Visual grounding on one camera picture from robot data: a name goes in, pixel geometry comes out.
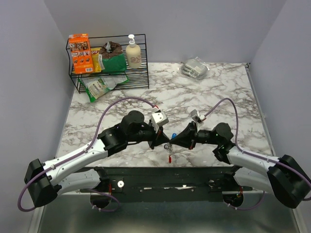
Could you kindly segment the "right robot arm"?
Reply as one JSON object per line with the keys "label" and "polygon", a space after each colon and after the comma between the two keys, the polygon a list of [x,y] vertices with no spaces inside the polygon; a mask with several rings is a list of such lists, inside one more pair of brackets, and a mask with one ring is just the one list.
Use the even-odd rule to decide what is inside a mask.
{"label": "right robot arm", "polygon": [[196,123],[191,122],[170,143],[190,150],[197,144],[215,145],[213,153],[217,160],[238,167],[223,179],[229,190],[239,186],[262,190],[274,194],[279,202],[292,209],[302,201],[308,201],[311,180],[293,157],[283,155],[279,158],[243,150],[232,142],[232,138],[227,123],[219,123],[209,131],[198,130]]}

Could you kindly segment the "green white snack bag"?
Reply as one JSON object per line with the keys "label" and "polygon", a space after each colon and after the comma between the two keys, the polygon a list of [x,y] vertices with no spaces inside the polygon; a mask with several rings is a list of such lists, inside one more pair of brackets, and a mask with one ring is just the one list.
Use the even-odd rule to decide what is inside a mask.
{"label": "green white snack bag", "polygon": [[113,90],[119,84],[126,84],[129,79],[126,74],[114,76],[97,76],[79,78],[78,82],[84,87],[90,102]]}

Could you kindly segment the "clear plastic wrapped package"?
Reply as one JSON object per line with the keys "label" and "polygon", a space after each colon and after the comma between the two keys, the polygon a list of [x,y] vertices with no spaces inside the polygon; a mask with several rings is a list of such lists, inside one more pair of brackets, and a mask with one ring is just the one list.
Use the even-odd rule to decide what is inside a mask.
{"label": "clear plastic wrapped package", "polygon": [[207,77],[209,67],[199,57],[195,57],[182,62],[181,72],[196,80],[202,80]]}

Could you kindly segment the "cream pump soap bottle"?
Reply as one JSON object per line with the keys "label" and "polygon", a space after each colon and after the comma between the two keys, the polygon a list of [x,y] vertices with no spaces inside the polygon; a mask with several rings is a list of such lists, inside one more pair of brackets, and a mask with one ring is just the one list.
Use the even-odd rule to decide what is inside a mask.
{"label": "cream pump soap bottle", "polygon": [[137,69],[141,66],[141,49],[135,42],[133,34],[128,35],[129,45],[126,47],[127,62],[130,68]]}

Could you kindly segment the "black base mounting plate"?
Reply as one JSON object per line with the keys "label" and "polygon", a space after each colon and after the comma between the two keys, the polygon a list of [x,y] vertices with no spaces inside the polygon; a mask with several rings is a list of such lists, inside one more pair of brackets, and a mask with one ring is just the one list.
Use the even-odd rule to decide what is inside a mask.
{"label": "black base mounting plate", "polygon": [[223,201],[228,193],[251,191],[238,184],[237,167],[85,167],[50,187],[46,203],[75,190],[112,191],[120,202]]}

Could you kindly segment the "red handled key organizer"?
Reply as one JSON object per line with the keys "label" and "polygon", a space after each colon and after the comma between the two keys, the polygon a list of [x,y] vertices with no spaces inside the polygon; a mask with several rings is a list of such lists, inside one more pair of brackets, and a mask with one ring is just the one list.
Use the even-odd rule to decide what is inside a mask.
{"label": "red handled key organizer", "polygon": [[164,149],[168,152],[168,162],[169,164],[172,163],[172,154],[173,154],[173,146],[170,143],[164,145]]}

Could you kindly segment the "green brown bag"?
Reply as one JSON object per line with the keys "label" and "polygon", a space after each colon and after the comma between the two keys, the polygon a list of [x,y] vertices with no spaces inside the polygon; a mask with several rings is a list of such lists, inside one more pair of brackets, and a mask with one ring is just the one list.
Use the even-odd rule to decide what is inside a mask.
{"label": "green brown bag", "polygon": [[98,60],[103,73],[122,72],[127,67],[121,45],[112,41],[101,47]]}

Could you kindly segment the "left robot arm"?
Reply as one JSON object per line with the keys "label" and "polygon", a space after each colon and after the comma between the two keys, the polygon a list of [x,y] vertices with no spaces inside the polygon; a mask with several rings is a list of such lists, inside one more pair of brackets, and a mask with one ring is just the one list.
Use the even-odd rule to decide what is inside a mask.
{"label": "left robot arm", "polygon": [[78,170],[126,149],[129,143],[147,142],[151,149],[168,143],[169,138],[163,132],[163,126],[168,122],[164,112],[153,113],[146,123],[144,115],[133,110],[119,124],[96,134],[85,146],[53,160],[31,161],[24,178],[24,191],[29,192],[35,208],[77,189],[94,188],[102,192],[108,185],[106,177],[94,169],[82,174],[78,174]]}

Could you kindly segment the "orange product box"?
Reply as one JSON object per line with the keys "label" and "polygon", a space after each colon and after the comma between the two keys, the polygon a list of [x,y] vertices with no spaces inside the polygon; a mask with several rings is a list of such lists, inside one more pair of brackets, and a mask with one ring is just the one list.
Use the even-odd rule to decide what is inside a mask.
{"label": "orange product box", "polygon": [[68,42],[74,74],[94,72],[88,34],[72,34],[69,36]]}

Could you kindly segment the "yellow snack bag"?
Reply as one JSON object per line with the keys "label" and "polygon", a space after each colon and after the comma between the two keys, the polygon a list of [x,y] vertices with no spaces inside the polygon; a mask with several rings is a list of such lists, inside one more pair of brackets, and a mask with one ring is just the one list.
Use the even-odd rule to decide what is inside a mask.
{"label": "yellow snack bag", "polygon": [[99,60],[98,60],[100,49],[101,49],[100,47],[91,48],[92,63],[93,63],[95,73],[102,71]]}

